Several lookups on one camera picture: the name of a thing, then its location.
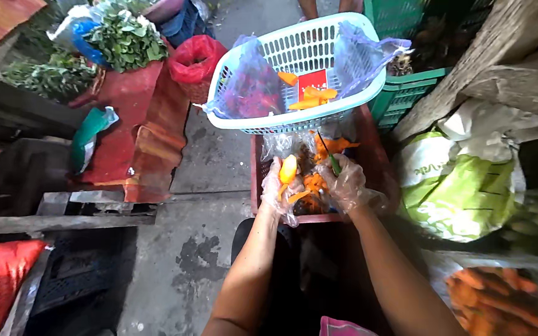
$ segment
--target red plastic crate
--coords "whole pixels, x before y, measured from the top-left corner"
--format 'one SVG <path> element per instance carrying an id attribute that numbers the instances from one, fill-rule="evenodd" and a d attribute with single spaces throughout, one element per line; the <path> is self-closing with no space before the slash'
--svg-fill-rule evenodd
<path id="1" fill-rule="evenodd" d="M 366 104 L 357 106 L 353 111 L 355 119 L 357 141 L 361 144 L 356 149 L 355 160 L 361 165 L 366 176 L 366 187 L 381 191 L 387 196 L 389 205 L 386 213 L 394 213 L 400 202 L 400 187 L 393 172 L 385 150 L 381 145 L 377 127 L 370 115 L 369 107 Z M 251 184 L 250 198 L 252 213 L 255 215 L 261 204 L 261 194 L 263 192 L 261 182 L 269 172 L 271 161 L 261 162 L 262 135 L 253 135 L 250 140 L 250 169 Z M 300 223 L 323 223 L 341 222 L 343 218 L 339 213 L 326 213 L 324 215 L 304 215 L 296 216 Z"/>

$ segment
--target light blue plastic basket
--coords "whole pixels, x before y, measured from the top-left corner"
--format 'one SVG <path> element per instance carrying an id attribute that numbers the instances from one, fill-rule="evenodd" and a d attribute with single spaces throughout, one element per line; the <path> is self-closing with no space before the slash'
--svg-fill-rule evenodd
<path id="1" fill-rule="evenodd" d="M 262 44 L 260 52 L 276 71 L 295 73 L 300 76 L 326 69 L 328 87 L 340 92 L 340 81 L 333 70 L 335 62 L 333 50 L 335 42 L 339 39 L 339 23 L 343 21 L 349 21 L 361 27 L 370 39 L 379 40 L 369 19 L 362 14 L 345 12 L 298 23 L 260 36 L 259 41 Z M 241 48 L 242 46 L 233 48 L 219 60 L 209 88 L 209 102 L 227 87 L 226 83 L 233 74 L 232 70 L 238 67 Z M 363 57 L 347 59 L 345 62 L 349 69 L 359 72 L 366 71 L 365 68 L 370 66 L 367 59 Z M 385 69 L 381 70 L 375 80 L 362 92 L 315 108 L 287 111 L 284 114 L 263 118 L 220 119 L 214 114 L 207 114 L 207 116 L 215 127 L 239 129 L 250 134 L 312 129 L 344 118 L 352 108 L 375 97 L 384 84 Z M 289 106 L 298 101 L 298 86 L 284 88 L 282 94 L 286 99 L 286 106 Z"/>

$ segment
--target concrete floor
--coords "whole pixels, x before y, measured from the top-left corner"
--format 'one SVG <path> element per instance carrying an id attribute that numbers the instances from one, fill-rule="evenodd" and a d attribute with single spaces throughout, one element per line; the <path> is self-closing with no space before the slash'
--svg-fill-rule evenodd
<path id="1" fill-rule="evenodd" d="M 321 15 L 337 6 L 318 0 Z M 302 13 L 296 0 L 220 0 L 215 15 L 216 37 L 230 48 L 241 34 L 293 25 Z M 120 336 L 200 335 L 229 268 L 235 228 L 252 216 L 250 136 L 191 111 L 186 137 L 170 189 L 176 196 L 159 207 L 155 226 L 138 230 Z"/>

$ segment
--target green plastic crate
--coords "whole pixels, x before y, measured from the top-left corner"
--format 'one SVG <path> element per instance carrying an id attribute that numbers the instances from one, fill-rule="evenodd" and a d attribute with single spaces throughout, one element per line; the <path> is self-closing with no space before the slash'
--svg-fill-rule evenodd
<path id="1" fill-rule="evenodd" d="M 369 101 L 370 113 L 380 133 L 387 133 L 413 108 L 422 97 L 428 95 L 452 68 L 442 68 L 406 76 L 387 76 L 379 95 Z"/>
<path id="2" fill-rule="evenodd" d="M 365 15 L 377 35 L 413 39 L 423 19 L 443 17 L 462 28 L 480 27 L 494 0 L 365 0 Z M 369 109 L 381 133 L 386 133 L 428 95 L 452 68 L 442 68 L 406 76 L 387 76 L 383 90 L 369 102 Z"/>

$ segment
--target blue plastic bag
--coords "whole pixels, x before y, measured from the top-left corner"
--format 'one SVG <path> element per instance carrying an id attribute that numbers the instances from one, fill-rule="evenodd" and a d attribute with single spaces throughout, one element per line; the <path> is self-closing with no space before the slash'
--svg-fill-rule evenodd
<path id="1" fill-rule="evenodd" d="M 256 36 L 241 35 L 234 48 L 242 44 L 240 63 L 227 78 L 215 98 L 202 105 L 207 113 L 222 119 L 260 118 L 285 111 L 284 83 L 261 55 Z"/>
<path id="2" fill-rule="evenodd" d="M 367 88 L 383 67 L 396 56 L 407 53 L 412 42 L 397 38 L 372 41 L 360 27 L 340 22 L 340 39 L 335 43 L 333 65 L 341 83 L 338 98 L 345 98 Z"/>
<path id="3" fill-rule="evenodd" d="M 94 21 L 84 21 L 75 23 L 72 27 L 72 43 L 74 44 L 74 47 L 80 51 L 84 57 L 86 57 L 87 60 L 110 68 L 109 63 L 105 60 L 105 57 L 103 56 L 103 53 L 101 51 L 94 49 L 86 40 L 83 38 L 83 35 L 90 32 L 93 28 L 96 26 L 99 26 L 98 23 Z"/>

